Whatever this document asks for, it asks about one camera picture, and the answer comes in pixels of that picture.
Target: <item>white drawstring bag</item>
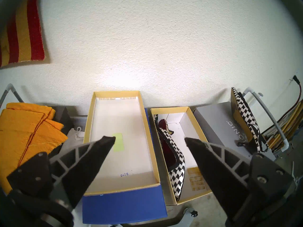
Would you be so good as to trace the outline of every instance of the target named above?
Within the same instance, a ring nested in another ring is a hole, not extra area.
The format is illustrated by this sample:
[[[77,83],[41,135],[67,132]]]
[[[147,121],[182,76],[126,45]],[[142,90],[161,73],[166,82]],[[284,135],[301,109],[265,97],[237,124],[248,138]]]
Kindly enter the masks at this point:
[[[84,133],[81,131],[81,127],[78,127],[77,130],[72,128],[67,134],[68,139],[63,143],[59,154],[66,153],[70,148],[83,144]]]

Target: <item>green sticky note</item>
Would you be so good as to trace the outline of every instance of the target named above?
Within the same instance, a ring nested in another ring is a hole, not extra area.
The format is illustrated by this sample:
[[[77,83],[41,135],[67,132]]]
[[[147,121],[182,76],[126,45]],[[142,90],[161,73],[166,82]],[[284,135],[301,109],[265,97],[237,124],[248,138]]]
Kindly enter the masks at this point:
[[[116,137],[115,143],[113,145],[113,151],[118,152],[118,151],[123,151],[124,150],[124,145],[123,145],[123,137],[122,133],[114,133],[113,137]]]

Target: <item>striped pillow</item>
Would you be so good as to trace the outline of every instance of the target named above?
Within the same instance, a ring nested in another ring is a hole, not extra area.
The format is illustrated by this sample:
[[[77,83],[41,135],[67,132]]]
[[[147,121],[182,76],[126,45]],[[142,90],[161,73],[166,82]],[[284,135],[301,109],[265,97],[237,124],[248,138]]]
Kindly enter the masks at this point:
[[[37,0],[23,0],[0,36],[0,67],[44,59]]]

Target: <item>high heel shoe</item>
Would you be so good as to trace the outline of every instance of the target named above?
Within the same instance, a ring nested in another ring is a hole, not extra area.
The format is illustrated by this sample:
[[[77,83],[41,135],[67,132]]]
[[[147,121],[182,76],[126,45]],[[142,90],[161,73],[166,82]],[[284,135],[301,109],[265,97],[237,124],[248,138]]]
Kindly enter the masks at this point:
[[[244,145],[246,149],[253,154],[254,152],[266,152],[268,151],[268,144],[266,140],[260,133],[259,126],[254,118],[247,102],[242,96],[241,92],[238,92],[234,87],[231,89],[231,107],[232,115],[234,119],[240,124],[241,128],[244,130],[248,144],[238,144],[238,146]],[[266,145],[266,149],[263,150],[262,142]]]
[[[180,199],[185,176],[185,159],[183,153],[179,150],[170,136],[174,132],[168,129],[166,120],[162,119],[158,123],[158,115],[155,115],[155,124],[174,195],[176,201],[178,201]]]

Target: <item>folded orange cloth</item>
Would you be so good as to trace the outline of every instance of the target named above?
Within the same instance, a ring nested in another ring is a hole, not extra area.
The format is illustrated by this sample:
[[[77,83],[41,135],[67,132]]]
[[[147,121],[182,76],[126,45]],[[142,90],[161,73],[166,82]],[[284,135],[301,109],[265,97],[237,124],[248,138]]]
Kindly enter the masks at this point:
[[[6,177],[35,154],[67,140],[63,124],[52,121],[51,107],[28,103],[9,103],[0,115],[0,185],[5,193],[11,186]]]

